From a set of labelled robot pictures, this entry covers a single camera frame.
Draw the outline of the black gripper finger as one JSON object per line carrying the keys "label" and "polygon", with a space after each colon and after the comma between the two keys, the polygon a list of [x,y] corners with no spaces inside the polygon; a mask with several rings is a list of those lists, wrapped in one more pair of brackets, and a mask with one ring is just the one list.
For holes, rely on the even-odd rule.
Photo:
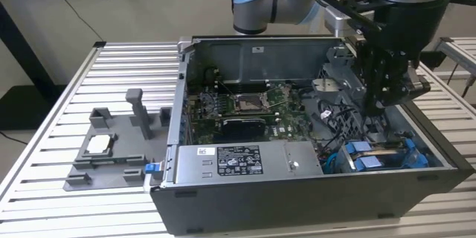
{"label": "black gripper finger", "polygon": [[366,42],[368,55],[366,58],[366,114],[380,115],[384,108],[383,99],[383,82],[386,75],[387,56],[386,51],[370,41]]}
{"label": "black gripper finger", "polygon": [[384,106],[394,106],[404,103],[410,99],[408,79],[408,59],[400,54],[395,54],[386,66]]}

